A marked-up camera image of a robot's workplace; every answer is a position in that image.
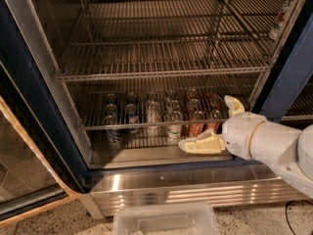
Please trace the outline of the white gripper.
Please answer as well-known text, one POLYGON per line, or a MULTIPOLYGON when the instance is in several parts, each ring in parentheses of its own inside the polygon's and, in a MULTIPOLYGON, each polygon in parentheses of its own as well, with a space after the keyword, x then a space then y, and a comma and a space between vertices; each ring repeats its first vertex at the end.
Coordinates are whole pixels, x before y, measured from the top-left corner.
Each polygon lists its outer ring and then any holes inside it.
POLYGON ((197 137, 180 140, 178 146, 185 153, 196 155, 215 155, 227 149, 232 155, 250 161, 251 137, 266 117, 246 112, 242 102, 235 97, 226 95, 224 101, 229 118, 222 124, 222 136, 210 128, 197 137))

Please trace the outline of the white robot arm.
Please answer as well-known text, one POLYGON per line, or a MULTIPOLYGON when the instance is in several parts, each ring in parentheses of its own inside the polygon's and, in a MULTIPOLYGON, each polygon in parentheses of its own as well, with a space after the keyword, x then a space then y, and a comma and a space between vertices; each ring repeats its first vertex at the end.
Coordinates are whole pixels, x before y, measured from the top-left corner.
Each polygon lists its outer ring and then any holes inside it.
POLYGON ((313 125, 299 130, 245 110, 242 102, 224 97, 229 118, 222 132, 211 129, 178 142, 189 154, 218 154, 224 150, 246 161, 267 165, 290 186, 313 198, 313 125))

